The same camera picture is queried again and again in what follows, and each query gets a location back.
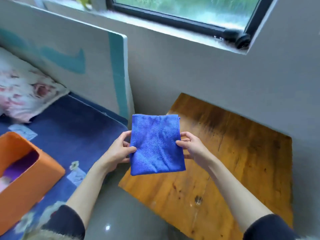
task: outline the gray tile floor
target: gray tile floor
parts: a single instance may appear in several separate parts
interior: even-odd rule
[[[137,199],[118,187],[129,164],[107,175],[95,204],[85,240],[187,240]]]

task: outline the wooden table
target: wooden table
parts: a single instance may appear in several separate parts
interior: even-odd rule
[[[181,131],[199,137],[250,192],[292,226],[290,137],[186,94],[180,94],[168,114],[178,114]],[[242,239],[208,173],[193,160],[185,162],[184,172],[131,176],[129,169],[119,186],[188,237]]]

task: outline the window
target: window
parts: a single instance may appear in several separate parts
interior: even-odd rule
[[[206,35],[238,29],[251,37],[273,0],[106,0],[107,8]]]

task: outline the window frame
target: window frame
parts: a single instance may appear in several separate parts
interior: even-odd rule
[[[273,1],[274,0],[258,1],[257,6],[255,7],[252,16],[250,17],[249,22],[244,30],[245,34],[249,34],[251,38],[254,36]],[[186,29],[200,34],[213,36],[215,38],[222,38],[223,32],[226,30],[224,27],[213,24],[206,24],[183,17],[116,3],[114,0],[106,0],[106,7],[108,10],[122,12],[141,19],[154,21],[175,28]]]

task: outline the folded blue cloth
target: folded blue cloth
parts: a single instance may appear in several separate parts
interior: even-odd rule
[[[181,140],[177,114],[132,115],[130,145],[137,151],[130,154],[131,175],[186,170],[183,149],[176,140]]]

